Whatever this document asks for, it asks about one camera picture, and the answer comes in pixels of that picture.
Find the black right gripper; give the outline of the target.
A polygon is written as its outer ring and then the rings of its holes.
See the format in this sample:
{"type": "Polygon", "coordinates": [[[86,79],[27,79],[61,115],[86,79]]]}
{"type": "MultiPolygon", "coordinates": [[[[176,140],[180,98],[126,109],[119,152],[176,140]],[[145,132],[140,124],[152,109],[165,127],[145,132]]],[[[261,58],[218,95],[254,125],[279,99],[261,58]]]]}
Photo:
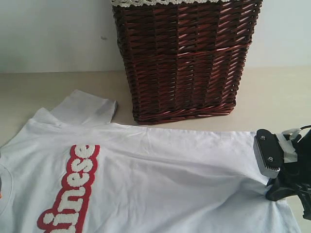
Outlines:
{"type": "Polygon", "coordinates": [[[300,193],[303,218],[311,220],[311,130],[294,128],[278,134],[282,165],[278,178],[269,179],[265,198],[278,201],[300,193]]]}

